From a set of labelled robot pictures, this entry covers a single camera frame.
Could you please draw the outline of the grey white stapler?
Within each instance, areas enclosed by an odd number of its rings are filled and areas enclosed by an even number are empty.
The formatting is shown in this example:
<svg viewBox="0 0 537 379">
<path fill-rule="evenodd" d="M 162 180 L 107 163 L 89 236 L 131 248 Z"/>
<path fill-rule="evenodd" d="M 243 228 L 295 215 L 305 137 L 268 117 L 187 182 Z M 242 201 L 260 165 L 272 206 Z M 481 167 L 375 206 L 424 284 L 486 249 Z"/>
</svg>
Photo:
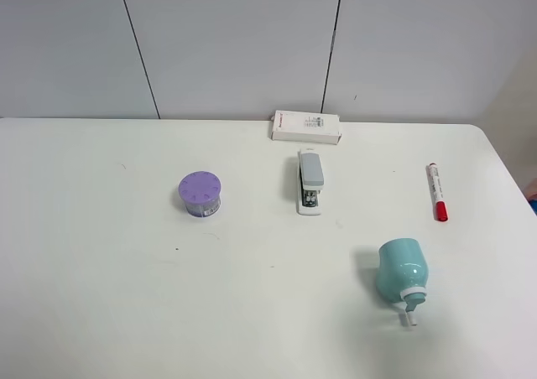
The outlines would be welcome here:
<svg viewBox="0 0 537 379">
<path fill-rule="evenodd" d="M 297 212 L 299 215 L 321 214 L 320 193 L 324 188 L 324 174 L 320 155 L 311 148 L 298 152 Z"/>
</svg>

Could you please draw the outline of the red capped white marker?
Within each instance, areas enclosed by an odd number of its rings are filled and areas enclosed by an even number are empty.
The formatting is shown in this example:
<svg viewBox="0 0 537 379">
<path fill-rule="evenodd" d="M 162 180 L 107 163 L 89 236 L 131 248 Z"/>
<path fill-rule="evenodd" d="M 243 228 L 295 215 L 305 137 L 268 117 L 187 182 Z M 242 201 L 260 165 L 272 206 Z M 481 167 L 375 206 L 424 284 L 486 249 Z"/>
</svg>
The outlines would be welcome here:
<svg viewBox="0 0 537 379">
<path fill-rule="evenodd" d="M 432 189 L 434 206 L 435 206 L 435 218 L 439 222 L 447 222 L 449 219 L 446 202 L 441 187 L 441 179 L 439 169 L 435 163 L 431 163 L 427 167 L 428 175 L 430 179 L 430 187 Z"/>
</svg>

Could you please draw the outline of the purple round air freshener can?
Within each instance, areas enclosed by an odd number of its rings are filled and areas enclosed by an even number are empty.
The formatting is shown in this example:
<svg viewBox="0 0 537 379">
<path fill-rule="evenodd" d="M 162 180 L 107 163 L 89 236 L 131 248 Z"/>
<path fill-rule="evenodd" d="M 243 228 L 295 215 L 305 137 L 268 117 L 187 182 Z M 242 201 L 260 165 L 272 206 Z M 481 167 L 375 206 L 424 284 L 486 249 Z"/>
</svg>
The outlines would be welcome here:
<svg viewBox="0 0 537 379">
<path fill-rule="evenodd" d="M 187 212 L 200 218 L 211 216 L 219 210 L 221 190 L 219 178 L 207 171 L 186 175 L 178 186 L 178 194 Z"/>
</svg>

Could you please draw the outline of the blue object at table edge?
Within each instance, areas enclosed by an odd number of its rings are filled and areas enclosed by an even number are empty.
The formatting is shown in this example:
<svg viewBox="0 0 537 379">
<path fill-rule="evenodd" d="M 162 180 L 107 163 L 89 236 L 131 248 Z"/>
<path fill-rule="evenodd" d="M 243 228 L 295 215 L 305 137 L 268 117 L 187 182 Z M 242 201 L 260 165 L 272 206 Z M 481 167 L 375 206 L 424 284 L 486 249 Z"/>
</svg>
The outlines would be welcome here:
<svg viewBox="0 0 537 379">
<path fill-rule="evenodd" d="M 529 205 L 534 211 L 534 213 L 537 215 L 537 199 L 529 200 Z"/>
</svg>

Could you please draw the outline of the teal pencil sharpener with crank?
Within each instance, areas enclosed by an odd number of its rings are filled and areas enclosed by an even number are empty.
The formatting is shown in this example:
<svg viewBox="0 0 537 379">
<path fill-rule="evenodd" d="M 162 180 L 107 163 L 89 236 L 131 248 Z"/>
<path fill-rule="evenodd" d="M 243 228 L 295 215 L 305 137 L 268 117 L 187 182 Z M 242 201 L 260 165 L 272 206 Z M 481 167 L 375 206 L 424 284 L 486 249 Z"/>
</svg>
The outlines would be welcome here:
<svg viewBox="0 0 537 379">
<path fill-rule="evenodd" d="M 379 267 L 375 285 L 390 304 L 405 304 L 410 326 L 416 326 L 415 310 L 426 301 L 429 268 L 420 244 L 413 238 L 398 238 L 378 250 Z"/>
</svg>

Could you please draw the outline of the white cardboard box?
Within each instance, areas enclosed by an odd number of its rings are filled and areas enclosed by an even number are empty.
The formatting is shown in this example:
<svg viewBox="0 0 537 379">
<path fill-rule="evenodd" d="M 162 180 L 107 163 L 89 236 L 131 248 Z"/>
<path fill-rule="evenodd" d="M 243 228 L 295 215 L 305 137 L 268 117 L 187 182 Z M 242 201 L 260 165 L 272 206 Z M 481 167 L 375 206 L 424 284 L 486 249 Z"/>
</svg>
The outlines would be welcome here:
<svg viewBox="0 0 537 379">
<path fill-rule="evenodd" d="M 341 140 L 338 115 L 277 110 L 270 138 L 274 141 L 337 145 Z"/>
</svg>

